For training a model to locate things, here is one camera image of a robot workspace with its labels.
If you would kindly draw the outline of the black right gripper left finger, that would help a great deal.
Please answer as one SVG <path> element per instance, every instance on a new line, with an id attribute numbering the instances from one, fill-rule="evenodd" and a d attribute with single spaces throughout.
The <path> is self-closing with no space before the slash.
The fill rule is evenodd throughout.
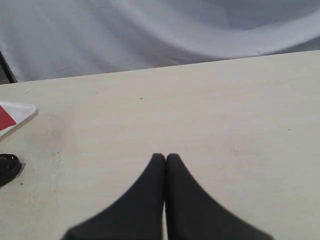
<path id="1" fill-rule="evenodd" d="M 68 229 L 64 240 L 161 240 L 165 157 L 154 153 L 134 184 L 97 215 Z"/>

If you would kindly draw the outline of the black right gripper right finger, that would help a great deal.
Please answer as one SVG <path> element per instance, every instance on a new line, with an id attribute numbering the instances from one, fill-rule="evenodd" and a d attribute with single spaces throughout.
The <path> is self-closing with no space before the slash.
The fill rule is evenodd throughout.
<path id="1" fill-rule="evenodd" d="M 170 240 L 270 240 L 215 201 L 195 180 L 181 157 L 171 153 L 165 166 L 165 214 Z"/>

